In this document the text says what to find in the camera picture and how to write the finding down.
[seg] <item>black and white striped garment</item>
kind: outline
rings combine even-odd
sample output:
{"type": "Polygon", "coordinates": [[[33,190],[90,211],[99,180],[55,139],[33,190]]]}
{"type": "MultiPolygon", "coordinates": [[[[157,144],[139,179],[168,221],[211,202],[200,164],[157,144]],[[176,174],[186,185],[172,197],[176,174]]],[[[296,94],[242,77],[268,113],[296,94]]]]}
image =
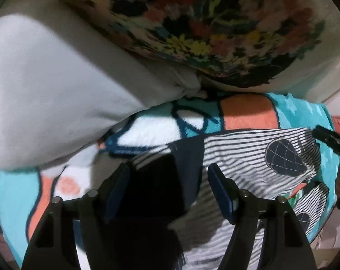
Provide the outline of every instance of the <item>black and white striped garment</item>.
{"type": "MultiPolygon", "coordinates": [[[[260,198],[275,199],[313,178],[321,162],[311,130],[305,128],[228,131],[206,135],[203,139],[203,172],[197,199],[186,215],[170,225],[183,246],[185,270],[217,269],[234,229],[222,216],[207,181],[206,170],[210,164],[217,163],[240,189],[247,189],[260,198]]],[[[135,158],[133,164],[136,169],[143,168],[169,151],[171,145],[157,147],[135,158]]],[[[324,211],[327,191],[319,185],[306,196],[299,200],[295,210],[299,218],[305,218],[309,224],[308,233],[324,211]]],[[[256,235],[249,269],[258,264],[263,234],[264,230],[260,229],[256,235]]]]}

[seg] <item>floral print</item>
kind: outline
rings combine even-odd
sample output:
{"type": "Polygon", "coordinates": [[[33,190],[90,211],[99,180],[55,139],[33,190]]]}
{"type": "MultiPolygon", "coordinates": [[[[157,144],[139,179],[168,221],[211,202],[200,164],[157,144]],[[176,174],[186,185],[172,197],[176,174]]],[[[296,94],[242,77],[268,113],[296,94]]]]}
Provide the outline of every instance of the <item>floral print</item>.
{"type": "Polygon", "coordinates": [[[302,60],[325,27],[300,0],[67,1],[122,48],[241,88],[302,60]]]}

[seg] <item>metal screw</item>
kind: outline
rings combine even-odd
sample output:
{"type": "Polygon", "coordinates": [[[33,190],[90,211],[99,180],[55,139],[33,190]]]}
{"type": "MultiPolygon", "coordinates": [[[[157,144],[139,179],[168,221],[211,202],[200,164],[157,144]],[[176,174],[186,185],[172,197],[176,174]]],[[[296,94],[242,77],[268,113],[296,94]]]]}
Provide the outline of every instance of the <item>metal screw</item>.
{"type": "Polygon", "coordinates": [[[88,196],[89,197],[96,197],[97,196],[97,190],[90,190],[90,191],[88,191],[88,196]]]}
{"type": "Polygon", "coordinates": [[[52,198],[51,202],[52,202],[53,204],[57,204],[57,203],[59,203],[61,200],[62,200],[62,198],[61,198],[60,196],[55,196],[55,197],[52,198]]]}
{"type": "Polygon", "coordinates": [[[276,199],[278,202],[282,204],[284,204],[287,201],[287,199],[284,196],[277,196],[276,199]]]}
{"type": "Polygon", "coordinates": [[[248,190],[240,190],[239,194],[240,194],[241,197],[246,198],[246,197],[249,196],[250,192],[248,190]]]}

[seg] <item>cartoon print blanket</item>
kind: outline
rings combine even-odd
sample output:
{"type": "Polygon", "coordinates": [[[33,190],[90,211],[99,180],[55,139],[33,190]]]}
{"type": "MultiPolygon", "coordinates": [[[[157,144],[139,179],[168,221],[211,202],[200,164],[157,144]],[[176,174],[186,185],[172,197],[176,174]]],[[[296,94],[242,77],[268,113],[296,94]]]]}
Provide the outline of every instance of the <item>cartoon print blanket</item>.
{"type": "MultiPolygon", "coordinates": [[[[28,241],[53,196],[81,197],[88,190],[98,188],[124,159],[149,149],[159,149],[179,139],[235,129],[312,129],[318,124],[333,130],[324,105],[298,100],[290,94],[203,91],[199,97],[182,98],[139,112],[113,127],[98,144],[67,159],[27,170],[0,171],[0,220],[5,238],[21,265],[28,241]]],[[[324,143],[317,143],[317,147],[321,162],[315,166],[311,181],[299,180],[293,189],[284,192],[293,207],[301,209],[299,214],[303,214],[302,222],[310,241],[336,200],[334,182],[339,165],[339,157],[324,143]],[[324,204],[318,196],[327,190],[324,204]],[[318,200],[316,203],[324,208],[311,212],[311,208],[306,209],[309,202],[303,196],[318,200]],[[314,214],[317,221],[312,223],[314,214]]],[[[86,254],[80,247],[78,256],[82,269],[88,269],[86,254]]],[[[202,268],[214,268],[214,264],[207,262],[202,268]]]]}

